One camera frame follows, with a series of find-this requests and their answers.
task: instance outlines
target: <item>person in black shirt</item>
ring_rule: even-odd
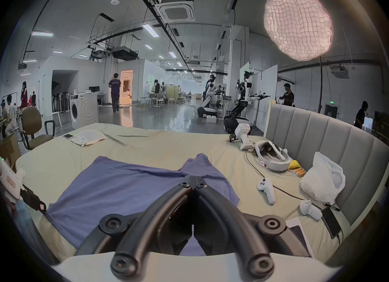
[[[284,87],[285,87],[286,92],[285,92],[284,96],[280,97],[280,100],[284,100],[284,105],[292,106],[292,104],[294,103],[294,94],[291,91],[291,85],[289,83],[285,83]]]
[[[32,92],[31,102],[32,102],[32,105],[34,107],[36,107],[36,95],[35,95],[35,92]]]
[[[159,84],[157,79],[154,80],[154,83],[155,83],[155,91],[154,91],[154,93],[158,94],[159,93],[159,89],[161,88],[161,85]]]
[[[356,126],[359,129],[362,129],[362,124],[364,123],[364,117],[365,117],[365,112],[367,110],[367,101],[364,100],[362,103],[362,108],[359,109],[357,116],[355,117],[355,123],[354,126]]]
[[[111,88],[111,102],[112,102],[112,109],[114,112],[117,110],[119,111],[119,94],[120,94],[120,85],[121,82],[118,79],[119,74],[114,73],[114,79],[112,79],[110,82],[108,82],[108,87]]]

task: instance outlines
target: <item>paper lantern light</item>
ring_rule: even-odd
[[[332,21],[319,0],[267,0],[264,24],[278,48],[297,61],[328,51]]]

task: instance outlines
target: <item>gray headboard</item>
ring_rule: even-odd
[[[326,115],[274,103],[269,109],[265,137],[286,148],[306,171],[312,167],[316,151],[343,168],[346,185],[336,203],[353,224],[383,180],[389,147],[373,135]]]

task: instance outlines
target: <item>washing machine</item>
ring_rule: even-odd
[[[78,93],[70,96],[73,129],[98,123],[97,93]]]

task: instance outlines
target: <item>blue shirt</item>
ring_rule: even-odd
[[[120,93],[120,85],[121,85],[121,82],[120,82],[119,79],[112,79],[108,83],[108,86],[111,87],[111,94],[119,95],[119,93]]]

